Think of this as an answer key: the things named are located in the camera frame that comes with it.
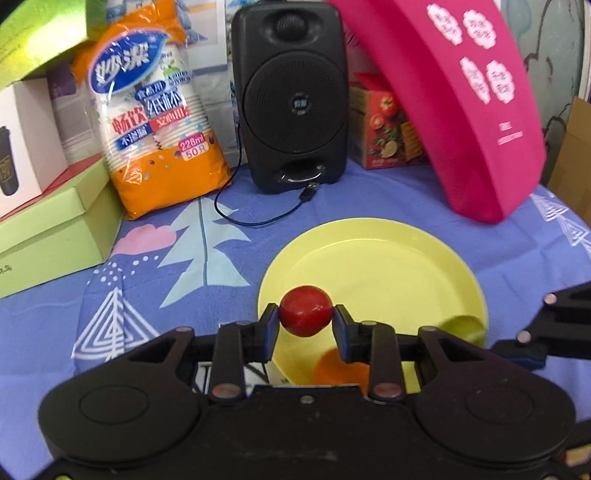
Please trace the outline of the light green shoe box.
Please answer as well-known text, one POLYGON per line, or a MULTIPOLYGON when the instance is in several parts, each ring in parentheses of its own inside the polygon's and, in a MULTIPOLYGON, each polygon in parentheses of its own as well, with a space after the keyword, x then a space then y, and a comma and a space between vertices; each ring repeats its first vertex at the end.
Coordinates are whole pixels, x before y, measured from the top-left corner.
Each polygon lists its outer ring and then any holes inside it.
POLYGON ((123 216, 102 159, 68 168, 45 194, 1 220, 1 296, 103 263, 123 216))

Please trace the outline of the cardboard box at right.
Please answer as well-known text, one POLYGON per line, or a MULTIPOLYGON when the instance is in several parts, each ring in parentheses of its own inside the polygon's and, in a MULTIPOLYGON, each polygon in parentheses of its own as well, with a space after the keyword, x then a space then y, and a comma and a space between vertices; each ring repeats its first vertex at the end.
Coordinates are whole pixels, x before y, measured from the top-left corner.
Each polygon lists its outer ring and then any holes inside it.
POLYGON ((548 188, 587 225, 591 216, 591 105, 575 97, 548 188))

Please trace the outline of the blue patterned tablecloth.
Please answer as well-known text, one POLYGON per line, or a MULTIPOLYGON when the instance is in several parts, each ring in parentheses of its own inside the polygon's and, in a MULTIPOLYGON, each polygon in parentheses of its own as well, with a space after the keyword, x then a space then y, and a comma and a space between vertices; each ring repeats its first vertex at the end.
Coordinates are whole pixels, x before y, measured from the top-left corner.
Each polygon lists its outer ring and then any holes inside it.
POLYGON ((544 187, 486 225, 452 212, 425 166, 349 164, 304 205, 294 192, 260 193, 242 169, 221 197, 124 223, 105 263, 2 300, 4 469, 28 479, 49 463, 37 409, 54 386, 177 326, 209 334, 252 320, 276 254, 308 229, 352 217, 404 222, 456 251, 484 291, 492 340, 525 327, 546 293, 590 278, 588 225, 544 187))

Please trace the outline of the orange paper cup pack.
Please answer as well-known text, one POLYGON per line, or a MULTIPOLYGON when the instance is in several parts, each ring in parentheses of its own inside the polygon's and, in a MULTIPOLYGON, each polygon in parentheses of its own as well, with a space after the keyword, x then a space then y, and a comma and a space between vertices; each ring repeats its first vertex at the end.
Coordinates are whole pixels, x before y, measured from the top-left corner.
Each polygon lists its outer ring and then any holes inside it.
POLYGON ((156 1, 111 24, 71 63, 130 219, 204 196, 230 177, 185 44, 175 3, 156 1))

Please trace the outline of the orange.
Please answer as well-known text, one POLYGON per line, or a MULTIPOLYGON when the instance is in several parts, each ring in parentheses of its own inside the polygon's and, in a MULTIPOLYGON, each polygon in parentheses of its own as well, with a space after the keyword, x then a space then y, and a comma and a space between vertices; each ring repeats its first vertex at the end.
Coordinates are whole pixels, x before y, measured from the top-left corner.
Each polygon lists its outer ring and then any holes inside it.
POLYGON ((369 377, 369 366, 342 361, 337 348, 322 354, 312 372, 312 382, 315 385, 358 385, 363 395, 368 392, 369 377))

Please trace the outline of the red cherry tomato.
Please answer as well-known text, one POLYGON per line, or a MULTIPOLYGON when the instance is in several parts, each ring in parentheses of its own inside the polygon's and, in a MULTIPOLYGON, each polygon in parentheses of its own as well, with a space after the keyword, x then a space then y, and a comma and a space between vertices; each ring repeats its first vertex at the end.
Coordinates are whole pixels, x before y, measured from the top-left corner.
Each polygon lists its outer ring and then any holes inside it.
POLYGON ((304 285, 291 289, 280 301, 280 324, 297 337, 315 336, 332 321, 332 300, 324 290, 304 285))

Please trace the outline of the yellow plate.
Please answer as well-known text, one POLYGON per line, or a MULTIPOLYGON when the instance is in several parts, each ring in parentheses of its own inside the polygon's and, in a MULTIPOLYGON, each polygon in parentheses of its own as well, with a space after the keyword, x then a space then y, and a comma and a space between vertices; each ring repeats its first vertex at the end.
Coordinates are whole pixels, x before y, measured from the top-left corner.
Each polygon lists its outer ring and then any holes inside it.
POLYGON ((325 291, 356 321, 391 325, 399 334, 472 315, 488 327, 479 282, 464 260, 427 232, 386 219, 352 218, 304 232, 270 263, 257 309, 296 287, 325 291))

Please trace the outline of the white cup box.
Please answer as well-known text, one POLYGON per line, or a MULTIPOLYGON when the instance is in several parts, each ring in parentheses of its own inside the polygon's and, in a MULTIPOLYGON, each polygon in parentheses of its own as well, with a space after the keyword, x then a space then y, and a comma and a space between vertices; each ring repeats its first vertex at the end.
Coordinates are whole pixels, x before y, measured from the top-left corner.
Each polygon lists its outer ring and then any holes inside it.
POLYGON ((15 82, 1 91, 3 216, 37 198, 68 167, 47 80, 15 82))

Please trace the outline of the black speaker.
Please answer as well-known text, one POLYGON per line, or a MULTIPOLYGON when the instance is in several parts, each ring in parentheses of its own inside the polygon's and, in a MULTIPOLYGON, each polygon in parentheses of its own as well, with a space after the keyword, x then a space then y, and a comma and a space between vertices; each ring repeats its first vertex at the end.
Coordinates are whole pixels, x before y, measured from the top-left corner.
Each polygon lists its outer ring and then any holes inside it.
POLYGON ((231 22, 239 130, 267 194, 332 184, 346 170, 349 72, 339 11, 327 2, 259 1, 231 22))

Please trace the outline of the green tomato fruit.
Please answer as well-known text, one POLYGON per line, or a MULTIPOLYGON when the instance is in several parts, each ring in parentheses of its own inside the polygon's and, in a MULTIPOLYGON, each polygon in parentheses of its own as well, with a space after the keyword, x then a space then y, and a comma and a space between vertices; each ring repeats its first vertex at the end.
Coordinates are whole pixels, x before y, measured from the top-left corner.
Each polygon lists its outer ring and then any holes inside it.
POLYGON ((486 325, 472 315, 450 318, 440 325, 440 329, 480 348, 485 347, 486 325))

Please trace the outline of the pink tote bag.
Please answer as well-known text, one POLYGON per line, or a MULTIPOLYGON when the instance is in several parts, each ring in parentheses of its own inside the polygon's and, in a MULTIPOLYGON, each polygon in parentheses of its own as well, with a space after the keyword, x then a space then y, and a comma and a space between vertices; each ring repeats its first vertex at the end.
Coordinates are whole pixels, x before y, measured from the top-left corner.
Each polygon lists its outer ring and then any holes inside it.
POLYGON ((492 1, 336 1, 391 85, 451 208, 490 224, 538 185, 546 149, 518 47, 492 1))

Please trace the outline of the large green box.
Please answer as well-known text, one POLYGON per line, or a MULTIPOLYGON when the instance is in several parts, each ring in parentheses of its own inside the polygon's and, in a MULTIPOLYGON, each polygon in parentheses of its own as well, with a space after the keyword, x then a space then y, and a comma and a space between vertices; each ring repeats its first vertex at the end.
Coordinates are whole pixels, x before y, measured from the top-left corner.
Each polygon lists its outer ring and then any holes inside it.
POLYGON ((23 1, 1 22, 1 86, 100 37, 104 1, 23 1))

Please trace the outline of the red fruit carton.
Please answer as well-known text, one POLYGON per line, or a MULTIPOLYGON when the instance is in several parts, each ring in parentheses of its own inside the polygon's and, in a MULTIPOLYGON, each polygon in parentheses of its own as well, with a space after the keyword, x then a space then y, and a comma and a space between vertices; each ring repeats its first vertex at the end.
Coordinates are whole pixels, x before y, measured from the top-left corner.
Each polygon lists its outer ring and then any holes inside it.
POLYGON ((355 73, 349 83, 348 149, 366 170, 429 163, 401 102, 377 73, 355 73))

